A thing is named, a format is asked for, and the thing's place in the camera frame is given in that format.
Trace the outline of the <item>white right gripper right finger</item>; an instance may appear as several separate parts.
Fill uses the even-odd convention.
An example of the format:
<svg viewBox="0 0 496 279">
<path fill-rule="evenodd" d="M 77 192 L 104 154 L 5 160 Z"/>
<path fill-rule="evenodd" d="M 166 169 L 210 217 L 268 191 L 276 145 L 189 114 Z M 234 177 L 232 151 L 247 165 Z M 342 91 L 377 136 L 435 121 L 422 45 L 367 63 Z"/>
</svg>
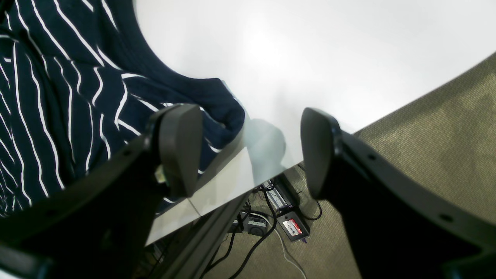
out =
<svg viewBox="0 0 496 279">
<path fill-rule="evenodd" d="M 309 193 L 341 215 L 363 279 L 494 279 L 496 229 L 428 191 L 305 108 L 300 123 Z"/>
</svg>

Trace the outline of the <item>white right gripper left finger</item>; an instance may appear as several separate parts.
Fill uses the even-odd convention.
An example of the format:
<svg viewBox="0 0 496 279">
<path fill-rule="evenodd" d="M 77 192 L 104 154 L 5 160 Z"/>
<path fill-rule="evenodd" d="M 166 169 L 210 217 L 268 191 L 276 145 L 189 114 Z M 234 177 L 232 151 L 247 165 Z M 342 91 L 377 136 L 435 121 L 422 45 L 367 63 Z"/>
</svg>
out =
<svg viewBox="0 0 496 279">
<path fill-rule="evenodd" d="M 202 123 L 195 104 L 157 111 L 88 176 L 1 220 L 1 278 L 131 278 L 163 198 L 196 191 Z"/>
</svg>

